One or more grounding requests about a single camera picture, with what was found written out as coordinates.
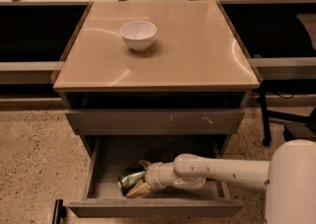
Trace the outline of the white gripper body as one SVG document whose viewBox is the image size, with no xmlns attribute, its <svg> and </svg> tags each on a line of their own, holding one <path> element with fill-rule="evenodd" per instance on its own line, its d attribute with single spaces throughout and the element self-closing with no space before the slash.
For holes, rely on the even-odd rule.
<svg viewBox="0 0 316 224">
<path fill-rule="evenodd" d="M 145 181 L 151 189 L 159 190 L 166 187 L 175 187 L 179 189 L 200 189 L 205 184 L 205 178 L 181 177 L 170 163 L 153 163 L 145 173 Z"/>
</svg>

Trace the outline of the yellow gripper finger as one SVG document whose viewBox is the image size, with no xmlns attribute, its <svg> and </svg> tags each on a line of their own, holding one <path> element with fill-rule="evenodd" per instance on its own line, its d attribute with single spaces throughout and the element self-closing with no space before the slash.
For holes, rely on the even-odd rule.
<svg viewBox="0 0 316 224">
<path fill-rule="evenodd" d="M 151 191 L 150 185 L 147 182 L 138 182 L 127 194 L 127 198 L 137 198 L 148 194 Z"/>
<path fill-rule="evenodd" d="M 146 171 L 152 165 L 152 163 L 146 160 L 140 160 L 139 165 L 143 168 L 144 171 Z"/>
</svg>

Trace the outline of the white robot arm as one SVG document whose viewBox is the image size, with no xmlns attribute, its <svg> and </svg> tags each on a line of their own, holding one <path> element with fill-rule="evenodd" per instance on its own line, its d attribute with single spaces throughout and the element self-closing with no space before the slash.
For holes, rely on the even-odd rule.
<svg viewBox="0 0 316 224">
<path fill-rule="evenodd" d="M 316 224 L 316 142 L 280 145 L 269 161 L 210 159 L 181 154 L 170 163 L 144 163 L 143 179 L 127 193 L 143 196 L 166 187 L 200 189 L 216 181 L 266 192 L 264 224 Z"/>
</svg>

